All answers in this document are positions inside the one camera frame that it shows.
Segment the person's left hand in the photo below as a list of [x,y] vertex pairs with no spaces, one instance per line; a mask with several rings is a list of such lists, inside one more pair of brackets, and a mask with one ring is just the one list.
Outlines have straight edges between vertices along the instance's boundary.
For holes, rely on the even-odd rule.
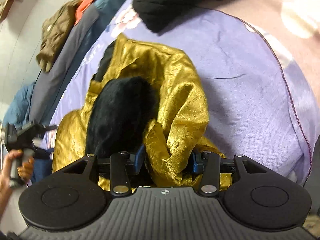
[[1,171],[1,194],[10,190],[10,178],[13,174],[17,174],[23,182],[31,179],[34,171],[34,158],[29,157],[28,160],[17,166],[17,163],[23,157],[22,150],[11,150],[4,158],[3,169]]

